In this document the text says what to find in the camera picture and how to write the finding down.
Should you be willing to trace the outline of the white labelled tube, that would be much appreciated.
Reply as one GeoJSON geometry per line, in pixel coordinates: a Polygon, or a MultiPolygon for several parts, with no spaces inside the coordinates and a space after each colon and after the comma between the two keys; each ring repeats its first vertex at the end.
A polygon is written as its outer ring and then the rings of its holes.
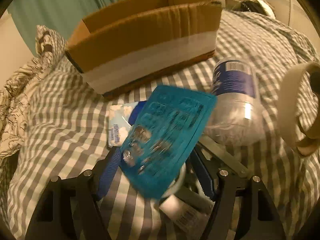
{"type": "Polygon", "coordinates": [[[212,213],[214,202],[197,180],[191,187],[177,188],[175,183],[163,194],[159,209],[191,239],[200,239],[212,213]]]}

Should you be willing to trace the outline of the clear jar with blue label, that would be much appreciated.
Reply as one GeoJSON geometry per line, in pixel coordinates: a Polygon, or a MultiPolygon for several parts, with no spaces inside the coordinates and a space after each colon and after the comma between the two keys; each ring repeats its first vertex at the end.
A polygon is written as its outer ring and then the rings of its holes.
{"type": "Polygon", "coordinates": [[[241,59],[220,60],[210,91],[217,98],[204,132],[226,146],[248,146],[264,137],[256,72],[241,59]]]}

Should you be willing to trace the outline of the beige tape roll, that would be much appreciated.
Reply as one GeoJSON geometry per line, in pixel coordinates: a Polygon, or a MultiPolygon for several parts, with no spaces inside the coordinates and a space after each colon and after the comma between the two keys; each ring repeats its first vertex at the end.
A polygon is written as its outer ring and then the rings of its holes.
{"type": "Polygon", "coordinates": [[[299,88],[305,74],[310,75],[311,90],[319,98],[319,64],[308,62],[287,71],[280,84],[277,100],[280,136],[301,157],[308,157],[319,148],[319,112],[307,130],[302,127],[297,115],[299,88]]]}

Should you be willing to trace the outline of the blue white tissue pack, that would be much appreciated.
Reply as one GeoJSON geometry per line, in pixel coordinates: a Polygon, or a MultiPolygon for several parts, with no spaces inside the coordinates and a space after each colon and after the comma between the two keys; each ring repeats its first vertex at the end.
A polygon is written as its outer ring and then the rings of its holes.
{"type": "Polygon", "coordinates": [[[121,146],[146,101],[112,105],[108,120],[108,146],[121,146]]]}

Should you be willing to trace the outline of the teal blister card pack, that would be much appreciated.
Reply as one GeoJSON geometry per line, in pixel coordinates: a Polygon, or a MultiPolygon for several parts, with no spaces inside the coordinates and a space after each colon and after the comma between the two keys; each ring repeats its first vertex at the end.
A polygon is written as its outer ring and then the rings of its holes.
{"type": "Polygon", "coordinates": [[[160,199],[204,131],[217,102],[210,93],[157,86],[123,142],[121,170],[144,197],[160,199]]]}

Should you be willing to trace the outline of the grey checkered bed cover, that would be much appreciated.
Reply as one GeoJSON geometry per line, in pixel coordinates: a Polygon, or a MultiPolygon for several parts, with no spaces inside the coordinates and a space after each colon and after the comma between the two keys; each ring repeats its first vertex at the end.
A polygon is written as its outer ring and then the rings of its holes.
{"type": "Polygon", "coordinates": [[[287,25],[261,14],[233,11],[222,13],[213,58],[111,102],[83,81],[65,55],[52,63],[50,73],[31,97],[21,148],[1,160],[1,219],[5,227],[16,239],[24,239],[49,178],[76,177],[107,155],[112,105],[145,100],[161,84],[207,92],[213,68],[227,57],[245,60],[255,69],[265,129],[261,141],[229,152],[263,180],[286,236],[292,238],[319,198],[319,153],[302,158],[285,145],[278,133],[276,101],[285,73],[300,63],[319,62],[319,54],[305,35],[287,25]]]}

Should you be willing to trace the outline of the floral patterned duvet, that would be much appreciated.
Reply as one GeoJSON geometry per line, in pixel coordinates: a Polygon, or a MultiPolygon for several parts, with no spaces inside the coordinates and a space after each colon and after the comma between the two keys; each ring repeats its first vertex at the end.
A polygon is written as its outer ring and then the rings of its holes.
{"type": "Polygon", "coordinates": [[[1,88],[1,160],[21,148],[31,97],[51,68],[51,61],[34,58],[16,70],[1,88]]]}

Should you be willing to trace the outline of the floral checkered pillow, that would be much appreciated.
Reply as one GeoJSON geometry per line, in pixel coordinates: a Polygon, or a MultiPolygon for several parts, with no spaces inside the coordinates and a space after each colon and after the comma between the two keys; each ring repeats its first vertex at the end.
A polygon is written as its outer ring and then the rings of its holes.
{"type": "Polygon", "coordinates": [[[39,56],[57,63],[65,54],[67,41],[55,30],[45,25],[36,26],[35,48],[39,56]]]}

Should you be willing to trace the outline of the brown cardboard box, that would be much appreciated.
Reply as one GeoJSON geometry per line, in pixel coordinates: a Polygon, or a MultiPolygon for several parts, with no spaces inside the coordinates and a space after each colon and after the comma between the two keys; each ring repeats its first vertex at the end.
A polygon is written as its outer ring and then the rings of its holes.
{"type": "Polygon", "coordinates": [[[221,13],[215,0],[120,0],[83,18],[65,54],[113,99],[212,57],[221,13]]]}

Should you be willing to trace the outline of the green curtain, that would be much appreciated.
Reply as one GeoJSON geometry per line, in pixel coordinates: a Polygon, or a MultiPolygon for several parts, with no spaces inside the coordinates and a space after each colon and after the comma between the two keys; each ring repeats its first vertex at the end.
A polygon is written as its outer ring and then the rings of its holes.
{"type": "Polygon", "coordinates": [[[36,26],[45,25],[69,39],[81,19],[118,0],[13,0],[8,11],[33,55],[36,26]]]}

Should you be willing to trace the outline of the black jacket pile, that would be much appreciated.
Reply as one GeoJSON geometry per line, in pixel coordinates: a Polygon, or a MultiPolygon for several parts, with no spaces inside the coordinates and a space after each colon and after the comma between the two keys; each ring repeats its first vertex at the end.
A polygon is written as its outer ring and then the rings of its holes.
{"type": "Polygon", "coordinates": [[[273,8],[264,0],[243,0],[240,3],[240,11],[256,12],[273,19],[276,18],[273,8]]]}

